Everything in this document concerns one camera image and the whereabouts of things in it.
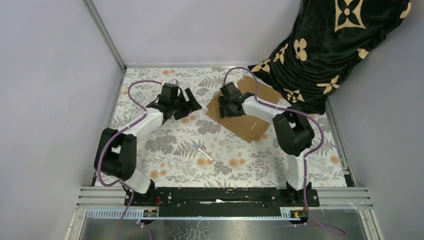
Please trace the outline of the brown cardboard box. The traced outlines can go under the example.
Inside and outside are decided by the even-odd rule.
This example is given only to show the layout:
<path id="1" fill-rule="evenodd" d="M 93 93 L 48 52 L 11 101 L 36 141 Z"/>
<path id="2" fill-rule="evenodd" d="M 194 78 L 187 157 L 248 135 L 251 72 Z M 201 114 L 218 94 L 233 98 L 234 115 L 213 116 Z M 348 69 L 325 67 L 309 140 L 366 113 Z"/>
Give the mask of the brown cardboard box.
<path id="1" fill-rule="evenodd" d="M 242 93 L 256 93 L 257 98 L 263 102 L 276 105 L 283 99 L 282 95 L 270 86 L 256 82 L 250 76 L 243 76 L 239 81 L 233 82 L 238 90 Z M 236 134 L 246 142 L 260 140 L 269 126 L 273 125 L 273 117 L 268 107 L 262 106 L 255 102 L 253 96 L 249 96 L 244 101 L 244 105 L 239 107 L 243 115 L 221 118 L 219 109 L 219 97 L 222 96 L 219 91 L 207 104 L 207 115 L 222 125 L 227 130 Z"/>

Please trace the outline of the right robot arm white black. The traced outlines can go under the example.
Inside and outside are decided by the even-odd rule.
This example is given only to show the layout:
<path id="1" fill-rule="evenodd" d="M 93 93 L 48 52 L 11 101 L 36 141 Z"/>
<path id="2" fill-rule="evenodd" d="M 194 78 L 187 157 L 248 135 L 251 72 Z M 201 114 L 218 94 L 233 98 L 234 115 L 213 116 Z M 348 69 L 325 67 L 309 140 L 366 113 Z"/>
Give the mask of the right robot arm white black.
<path id="1" fill-rule="evenodd" d="M 251 92 L 242 93 L 233 82 L 220 88 L 218 98 L 219 117 L 233 118 L 253 116 L 273 124 L 279 147 L 287 154 L 289 176 L 286 177 L 287 201 L 301 205 L 309 190 L 307 164 L 304 156 L 312 147 L 315 132 L 306 115 L 300 109 L 284 108 L 263 100 Z"/>

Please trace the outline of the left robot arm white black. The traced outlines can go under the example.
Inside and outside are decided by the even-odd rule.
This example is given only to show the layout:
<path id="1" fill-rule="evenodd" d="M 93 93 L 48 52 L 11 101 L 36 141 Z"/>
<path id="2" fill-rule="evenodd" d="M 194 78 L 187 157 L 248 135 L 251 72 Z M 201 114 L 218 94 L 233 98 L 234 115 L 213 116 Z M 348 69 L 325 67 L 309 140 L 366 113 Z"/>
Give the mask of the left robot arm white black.
<path id="1" fill-rule="evenodd" d="M 144 206 L 155 200 L 154 183 L 137 169 L 138 141 L 148 137 L 167 120 L 183 119 L 202 109 L 189 88 L 182 90 L 173 83 L 163 83 L 161 92 L 147 106 L 143 114 L 119 129 L 105 128 L 100 136 L 94 168 L 99 182 L 107 187 L 102 174 L 115 177 L 117 183 L 136 192 L 136 199 Z"/>

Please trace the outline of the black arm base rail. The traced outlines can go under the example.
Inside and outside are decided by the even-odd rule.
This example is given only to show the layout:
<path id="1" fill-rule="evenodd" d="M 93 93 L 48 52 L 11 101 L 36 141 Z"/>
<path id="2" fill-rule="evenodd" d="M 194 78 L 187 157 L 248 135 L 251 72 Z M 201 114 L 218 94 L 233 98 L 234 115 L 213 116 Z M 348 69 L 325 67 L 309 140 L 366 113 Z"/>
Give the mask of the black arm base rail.
<path id="1" fill-rule="evenodd" d="M 307 207 L 319 207 L 320 200 L 310 185 L 307 192 L 290 187 L 155 187 L 147 194 L 132 195 L 126 190 L 124 205 L 190 215 L 214 211 L 221 216 L 276 208 L 303 212 Z"/>

